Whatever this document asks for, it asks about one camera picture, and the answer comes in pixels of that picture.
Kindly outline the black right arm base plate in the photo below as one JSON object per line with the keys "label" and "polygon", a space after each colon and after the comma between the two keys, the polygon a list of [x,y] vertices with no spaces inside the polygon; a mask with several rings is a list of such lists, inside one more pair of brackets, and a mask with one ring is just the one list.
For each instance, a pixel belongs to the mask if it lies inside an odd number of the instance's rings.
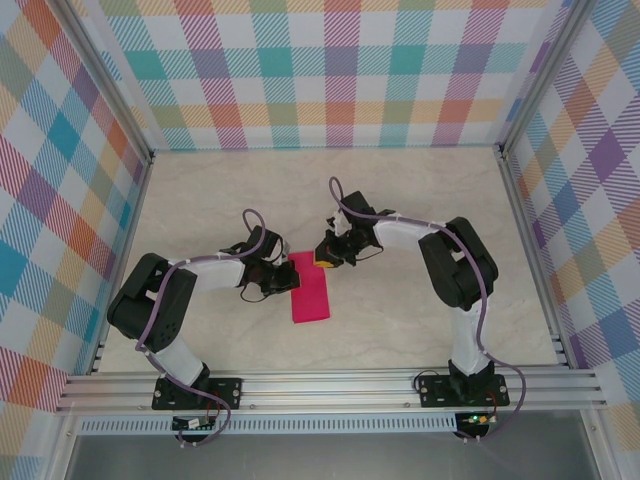
{"label": "black right arm base plate", "polygon": [[510,405],[510,397],[502,375],[493,378],[478,391],[466,396],[451,385],[449,375],[422,375],[417,380],[422,408],[435,407],[503,407]]}

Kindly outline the pink square paper sheet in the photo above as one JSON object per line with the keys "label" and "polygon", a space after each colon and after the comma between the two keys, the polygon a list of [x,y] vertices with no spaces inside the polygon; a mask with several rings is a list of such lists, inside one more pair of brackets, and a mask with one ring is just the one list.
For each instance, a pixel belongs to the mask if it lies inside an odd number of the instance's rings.
{"label": "pink square paper sheet", "polygon": [[299,275],[300,286],[291,291],[291,312],[294,324],[330,318],[330,304],[325,269],[314,263],[313,253],[290,255]]}

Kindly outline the aluminium frame post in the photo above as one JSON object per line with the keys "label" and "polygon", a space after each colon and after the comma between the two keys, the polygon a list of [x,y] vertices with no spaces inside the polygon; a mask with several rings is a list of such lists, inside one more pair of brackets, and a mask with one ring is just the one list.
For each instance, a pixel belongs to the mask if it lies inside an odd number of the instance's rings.
{"label": "aluminium frame post", "polygon": [[72,45],[79,54],[81,61],[89,72],[100,93],[103,94],[114,117],[120,123],[127,138],[132,142],[136,152],[147,165],[152,165],[154,152],[143,136],[137,121],[131,113],[124,97],[119,91],[116,81],[109,72],[98,48],[94,45],[86,31],[79,15],[70,0],[47,0],[48,4],[60,22]]}
{"label": "aluminium frame post", "polygon": [[504,140],[497,144],[500,162],[506,163],[514,152],[515,145],[524,135],[526,127],[596,4],[597,0],[571,0],[567,14],[558,27],[558,33],[539,62],[539,69],[506,131]]}

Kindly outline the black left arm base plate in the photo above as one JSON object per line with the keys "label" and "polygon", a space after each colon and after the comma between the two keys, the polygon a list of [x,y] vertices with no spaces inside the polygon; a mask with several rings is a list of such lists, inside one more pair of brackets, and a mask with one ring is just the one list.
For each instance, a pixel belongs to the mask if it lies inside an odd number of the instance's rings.
{"label": "black left arm base plate", "polygon": [[[240,406],[241,378],[202,378],[194,383],[193,388],[219,397],[229,405],[231,410],[237,410]],[[151,409],[156,411],[206,410],[211,404],[208,397],[202,397],[178,387],[166,378],[159,378],[153,391]]]}

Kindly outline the grey metal sheet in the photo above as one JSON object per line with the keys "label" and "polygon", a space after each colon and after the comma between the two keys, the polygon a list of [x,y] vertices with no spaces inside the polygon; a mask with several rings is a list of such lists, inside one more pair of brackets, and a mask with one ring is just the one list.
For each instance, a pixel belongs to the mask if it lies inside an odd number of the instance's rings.
{"label": "grey metal sheet", "polygon": [[265,435],[182,449],[168,436],[83,436],[65,480],[600,480],[576,444],[449,436]]}

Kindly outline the aluminium mounting rail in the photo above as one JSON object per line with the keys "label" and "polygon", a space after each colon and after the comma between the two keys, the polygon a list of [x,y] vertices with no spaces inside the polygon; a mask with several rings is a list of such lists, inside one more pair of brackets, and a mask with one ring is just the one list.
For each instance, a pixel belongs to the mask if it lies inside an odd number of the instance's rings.
{"label": "aluminium mounting rail", "polygon": [[[526,387],[517,374],[502,369],[510,404],[524,394],[523,410],[583,410],[607,406],[595,373],[566,366],[525,367]],[[430,388],[415,369],[328,371],[218,371],[240,378],[241,413],[414,412]],[[157,376],[151,372],[106,372],[67,380],[56,412],[60,415],[151,413]]]}

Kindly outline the aluminium side rail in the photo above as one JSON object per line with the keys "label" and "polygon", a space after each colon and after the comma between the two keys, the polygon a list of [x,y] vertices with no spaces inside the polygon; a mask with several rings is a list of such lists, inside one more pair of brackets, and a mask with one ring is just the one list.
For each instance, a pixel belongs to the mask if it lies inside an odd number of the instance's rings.
{"label": "aluminium side rail", "polygon": [[525,204],[513,179],[512,169],[507,155],[499,144],[493,146],[493,153],[497,162],[506,194],[515,219],[517,230],[524,248],[528,267],[535,285],[542,312],[547,323],[552,345],[556,351],[558,364],[566,368],[574,368],[571,348],[566,346],[563,327],[560,322],[556,302],[552,296],[551,287],[546,279],[541,256],[537,249],[534,232],[528,223]]}
{"label": "aluminium side rail", "polygon": [[[136,229],[139,223],[139,218],[144,205],[145,196],[146,196],[148,185],[151,179],[155,159],[156,159],[156,153],[151,152],[149,155],[149,158],[145,161],[144,168],[142,170],[139,194],[134,204],[134,208],[132,210],[131,216],[129,218],[129,222],[126,230],[126,236],[124,238],[124,243],[123,243],[123,249],[116,263],[114,279],[112,282],[111,290],[109,292],[109,297],[107,300],[106,307],[109,307],[111,302],[117,296],[124,279],[127,262],[130,256]],[[110,328],[110,324],[108,323],[108,320],[107,320],[107,314],[104,314],[103,318],[99,323],[99,329],[96,332],[96,338],[92,341],[92,350],[86,361],[85,366],[83,367],[83,371],[82,371],[83,375],[91,375],[92,373],[95,373],[99,368],[101,352],[104,349],[104,346],[106,344],[109,328]]]}

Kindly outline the left circuit board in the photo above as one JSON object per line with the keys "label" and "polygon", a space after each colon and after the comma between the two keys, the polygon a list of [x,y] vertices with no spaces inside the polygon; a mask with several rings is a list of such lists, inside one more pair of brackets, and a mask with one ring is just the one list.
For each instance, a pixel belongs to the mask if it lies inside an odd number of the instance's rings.
{"label": "left circuit board", "polygon": [[217,418],[209,416],[174,416],[171,422],[173,431],[211,431],[216,428]]}

